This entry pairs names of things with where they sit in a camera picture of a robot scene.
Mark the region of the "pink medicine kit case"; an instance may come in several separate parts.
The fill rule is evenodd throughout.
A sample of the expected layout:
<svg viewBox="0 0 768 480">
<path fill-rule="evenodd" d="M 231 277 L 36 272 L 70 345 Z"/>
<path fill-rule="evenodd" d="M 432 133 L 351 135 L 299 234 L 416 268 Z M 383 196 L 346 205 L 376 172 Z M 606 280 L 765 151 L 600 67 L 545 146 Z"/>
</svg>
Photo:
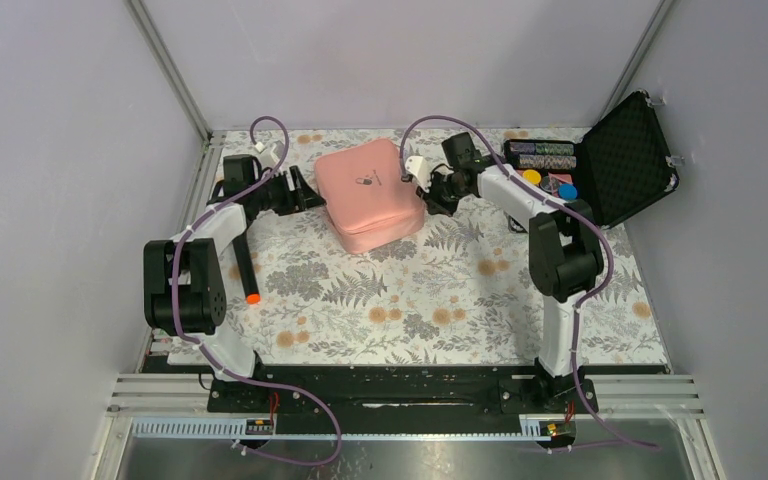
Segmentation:
<svg viewBox="0 0 768 480">
<path fill-rule="evenodd" d="M 408 237 L 425 223 L 425 204 L 401 180 L 398 148 L 385 138 L 318 158 L 313 172 L 339 243 L 361 254 Z"/>
</svg>

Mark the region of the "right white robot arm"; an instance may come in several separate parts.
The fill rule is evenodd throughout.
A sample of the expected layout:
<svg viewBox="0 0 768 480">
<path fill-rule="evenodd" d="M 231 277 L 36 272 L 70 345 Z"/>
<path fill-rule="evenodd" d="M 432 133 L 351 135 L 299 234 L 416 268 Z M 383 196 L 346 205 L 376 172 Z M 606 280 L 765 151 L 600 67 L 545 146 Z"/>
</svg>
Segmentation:
<svg viewBox="0 0 768 480">
<path fill-rule="evenodd" d="M 537 364 L 547 374 L 533 386 L 535 402 L 557 412 L 573 398 L 567 376 L 578 369 L 580 309 L 604 269 L 608 248 L 582 199 L 565 202 L 518 175 L 494 153 L 482 154 L 472 134 L 442 143 L 432 164 L 376 139 L 319 157 L 313 174 L 326 221 L 344 250 L 362 254 L 420 230 L 428 215 L 453 215 L 461 200 L 484 199 L 525 227 L 528 271 L 544 298 Z"/>
</svg>

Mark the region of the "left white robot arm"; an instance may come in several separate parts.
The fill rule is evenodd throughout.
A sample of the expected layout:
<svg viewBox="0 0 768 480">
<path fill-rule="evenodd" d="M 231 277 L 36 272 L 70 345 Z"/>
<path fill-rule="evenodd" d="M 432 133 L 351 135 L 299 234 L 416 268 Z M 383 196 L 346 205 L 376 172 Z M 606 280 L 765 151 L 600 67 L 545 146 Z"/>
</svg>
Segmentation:
<svg viewBox="0 0 768 480">
<path fill-rule="evenodd" d="M 219 257 L 235 256 L 245 300 L 260 300 L 247 232 L 263 212 L 279 216 L 322 205 L 296 166 L 268 167 L 252 155 L 223 160 L 205 212 L 192 226 L 143 249 L 143 305 L 149 327 L 182 339 L 204 354 L 214 375 L 235 381 L 232 398 L 248 411 L 269 401 L 270 385 L 255 374 L 259 355 L 226 324 L 228 297 Z"/>
</svg>

